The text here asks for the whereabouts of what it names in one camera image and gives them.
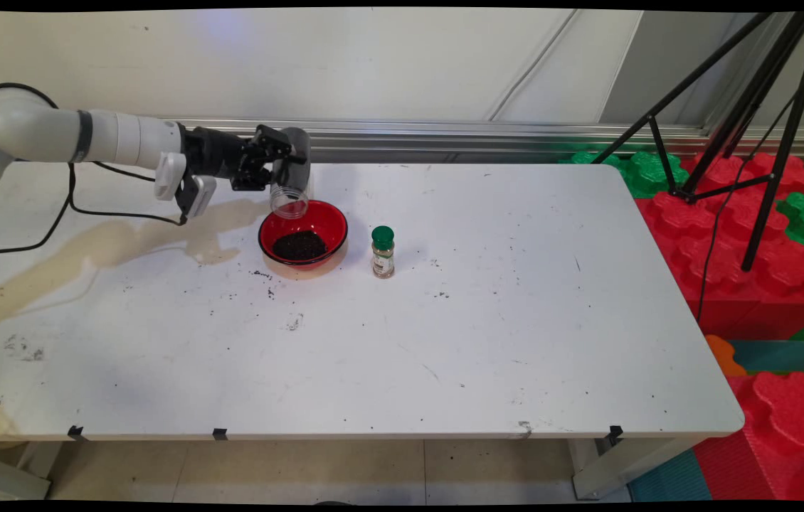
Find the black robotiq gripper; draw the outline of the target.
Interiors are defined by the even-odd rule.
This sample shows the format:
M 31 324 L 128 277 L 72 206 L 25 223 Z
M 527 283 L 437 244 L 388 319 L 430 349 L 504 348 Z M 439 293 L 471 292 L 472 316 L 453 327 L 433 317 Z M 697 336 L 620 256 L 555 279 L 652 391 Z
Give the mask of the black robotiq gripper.
M 188 174 L 229 179 L 233 191 L 265 191 L 273 178 L 266 164 L 309 162 L 309 135 L 300 127 L 258 125 L 252 137 L 194 127 L 181 131 L 181 149 Z

